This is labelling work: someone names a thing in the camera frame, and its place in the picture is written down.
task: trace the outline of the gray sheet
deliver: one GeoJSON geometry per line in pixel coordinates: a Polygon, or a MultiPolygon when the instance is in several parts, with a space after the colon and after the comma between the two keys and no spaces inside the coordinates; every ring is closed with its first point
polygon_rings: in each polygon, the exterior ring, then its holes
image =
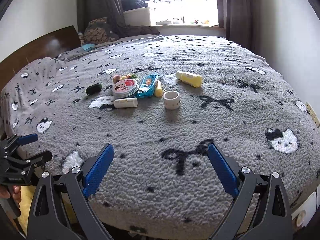
{"type": "Polygon", "coordinates": [[[1,92],[1,115],[8,135],[39,134],[21,156],[51,150],[52,174],[111,143],[91,204],[103,222],[152,237],[205,239],[223,217],[231,197],[208,160],[212,141],[255,172],[278,171],[292,210],[319,184],[319,133],[296,92],[265,59],[221,37],[146,38],[68,62],[36,60],[1,92]],[[200,74],[202,87],[177,82],[177,70],[200,74]],[[159,73],[181,107],[167,111],[151,97],[115,109],[112,76],[127,73],[159,73]],[[86,96],[97,82],[103,90],[86,96]]]}

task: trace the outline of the finger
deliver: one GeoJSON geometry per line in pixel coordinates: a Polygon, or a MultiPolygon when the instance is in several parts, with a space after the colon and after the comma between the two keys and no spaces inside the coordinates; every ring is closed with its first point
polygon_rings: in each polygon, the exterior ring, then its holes
{"type": "Polygon", "coordinates": [[[21,202],[21,200],[22,200],[21,198],[18,198],[18,199],[15,199],[14,201],[19,204],[21,202]]]}
{"type": "Polygon", "coordinates": [[[18,192],[18,193],[13,194],[13,198],[14,198],[14,199],[21,198],[21,191],[18,192]]]}
{"type": "Polygon", "coordinates": [[[10,198],[10,193],[4,188],[0,186],[0,198],[10,198]]]}
{"type": "Polygon", "coordinates": [[[18,193],[21,190],[21,186],[13,186],[13,190],[15,193],[18,193]]]}

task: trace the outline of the round tin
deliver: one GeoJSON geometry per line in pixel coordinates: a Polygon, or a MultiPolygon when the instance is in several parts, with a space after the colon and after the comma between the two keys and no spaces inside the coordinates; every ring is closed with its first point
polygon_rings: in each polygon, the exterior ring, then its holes
{"type": "Polygon", "coordinates": [[[116,83],[112,88],[112,94],[116,98],[132,97],[139,89],[138,82],[135,79],[124,79],[116,83]]]}

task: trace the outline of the blue package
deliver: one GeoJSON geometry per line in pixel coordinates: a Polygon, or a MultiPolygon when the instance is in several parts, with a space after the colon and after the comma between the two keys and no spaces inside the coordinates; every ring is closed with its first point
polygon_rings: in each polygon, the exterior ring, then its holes
{"type": "Polygon", "coordinates": [[[137,98],[151,97],[156,89],[156,84],[159,80],[158,74],[148,75],[143,78],[138,93],[137,98]]]}
{"type": "Polygon", "coordinates": [[[84,44],[84,45],[81,46],[81,47],[82,47],[82,49],[83,49],[84,51],[88,52],[88,51],[92,50],[92,49],[95,47],[95,45],[94,45],[94,44],[91,44],[91,43],[87,43],[87,44],[84,44]]]}

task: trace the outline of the bedsheet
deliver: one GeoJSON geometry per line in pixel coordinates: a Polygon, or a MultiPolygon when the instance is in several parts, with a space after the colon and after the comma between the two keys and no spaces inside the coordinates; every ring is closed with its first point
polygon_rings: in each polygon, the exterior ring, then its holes
{"type": "Polygon", "coordinates": [[[104,223],[151,237],[206,239],[217,227],[232,198],[208,160],[213,141],[256,173],[278,171],[292,210],[319,184],[320,136],[306,107],[264,58],[222,37],[149,37],[36,60],[2,90],[1,117],[9,136],[38,133],[20,155],[51,150],[52,174],[111,143],[115,157],[91,205],[104,223]],[[178,82],[177,70],[203,85],[178,82]],[[127,73],[139,82],[158,73],[164,91],[180,92],[180,108],[151,97],[115,109],[112,76],[127,73]],[[102,91],[87,96],[95,83],[102,91]]]}

